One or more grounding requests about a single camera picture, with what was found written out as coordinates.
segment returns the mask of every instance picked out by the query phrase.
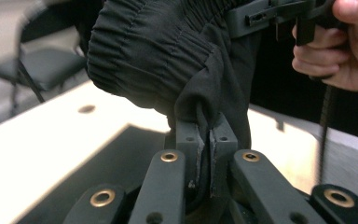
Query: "person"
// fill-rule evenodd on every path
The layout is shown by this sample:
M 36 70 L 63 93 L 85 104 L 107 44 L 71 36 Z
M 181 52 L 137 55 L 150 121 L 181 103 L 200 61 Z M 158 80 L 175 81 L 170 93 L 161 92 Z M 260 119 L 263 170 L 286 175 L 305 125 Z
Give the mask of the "person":
M 358 91 L 358 0 L 336 0 L 332 10 L 348 29 L 317 26 L 311 43 L 294 47 L 292 66 L 297 72 L 322 77 L 328 85 Z M 296 27 L 293 34 L 296 38 Z

